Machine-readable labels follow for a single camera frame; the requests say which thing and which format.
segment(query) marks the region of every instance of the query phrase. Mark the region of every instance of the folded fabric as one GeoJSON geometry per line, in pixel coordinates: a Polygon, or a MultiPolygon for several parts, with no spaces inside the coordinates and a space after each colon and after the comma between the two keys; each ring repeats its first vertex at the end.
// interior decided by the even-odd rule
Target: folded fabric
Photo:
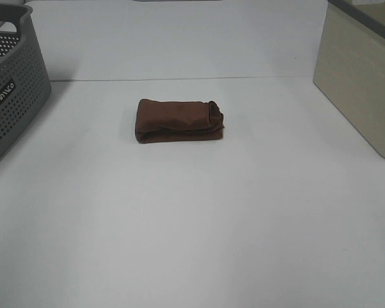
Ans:
{"type": "Polygon", "coordinates": [[[135,138],[140,143],[214,140],[223,137],[224,115],[215,102],[142,99],[135,138]]]}

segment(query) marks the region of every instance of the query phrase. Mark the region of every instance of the basket handle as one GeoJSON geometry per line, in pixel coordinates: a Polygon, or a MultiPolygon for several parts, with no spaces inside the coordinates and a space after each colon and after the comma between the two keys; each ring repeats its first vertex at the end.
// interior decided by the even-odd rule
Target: basket handle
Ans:
{"type": "Polygon", "coordinates": [[[0,4],[0,21],[14,24],[17,33],[21,33],[25,18],[30,16],[32,9],[29,6],[0,4]]]}

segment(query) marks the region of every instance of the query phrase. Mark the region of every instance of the beige container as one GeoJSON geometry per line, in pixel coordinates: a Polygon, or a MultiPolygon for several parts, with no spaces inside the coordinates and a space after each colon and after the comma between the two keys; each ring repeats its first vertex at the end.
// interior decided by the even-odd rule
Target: beige container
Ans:
{"type": "Polygon", "coordinates": [[[314,83],[385,158],[385,39],[329,4],[314,83]]]}

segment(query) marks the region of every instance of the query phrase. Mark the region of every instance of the perforated basket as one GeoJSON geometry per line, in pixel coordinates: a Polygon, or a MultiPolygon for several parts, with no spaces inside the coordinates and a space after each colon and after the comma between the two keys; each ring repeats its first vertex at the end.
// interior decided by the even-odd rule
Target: perforated basket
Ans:
{"type": "Polygon", "coordinates": [[[17,32],[0,31],[0,157],[47,101],[51,86],[31,21],[29,6],[0,4],[0,21],[17,32]]]}

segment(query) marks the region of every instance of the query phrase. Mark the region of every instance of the brown towel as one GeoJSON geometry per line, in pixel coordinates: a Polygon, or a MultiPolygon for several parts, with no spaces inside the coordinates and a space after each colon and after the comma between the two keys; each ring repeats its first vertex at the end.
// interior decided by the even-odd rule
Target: brown towel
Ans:
{"type": "Polygon", "coordinates": [[[213,140],[223,137],[224,116],[215,102],[140,100],[135,138],[140,143],[213,140]]]}

